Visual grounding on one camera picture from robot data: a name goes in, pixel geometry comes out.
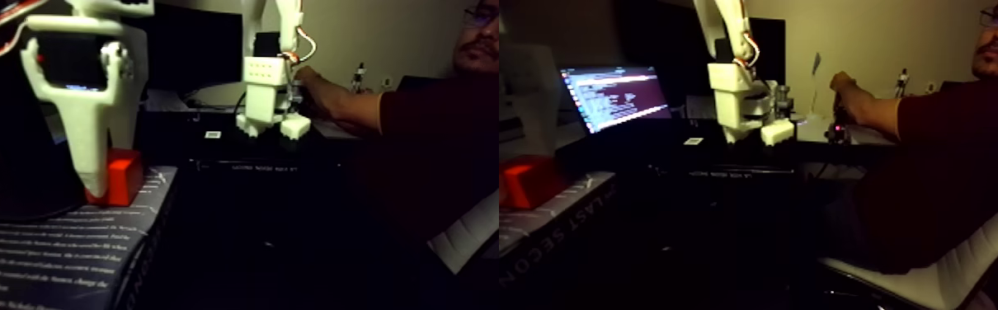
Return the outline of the person's hand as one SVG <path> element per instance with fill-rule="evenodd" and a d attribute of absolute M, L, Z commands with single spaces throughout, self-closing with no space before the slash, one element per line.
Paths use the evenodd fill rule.
<path fill-rule="evenodd" d="M 860 97 L 860 87 L 845 71 L 839 71 L 831 78 L 830 88 L 835 93 L 834 110 L 844 109 L 848 103 L 854 102 Z"/>

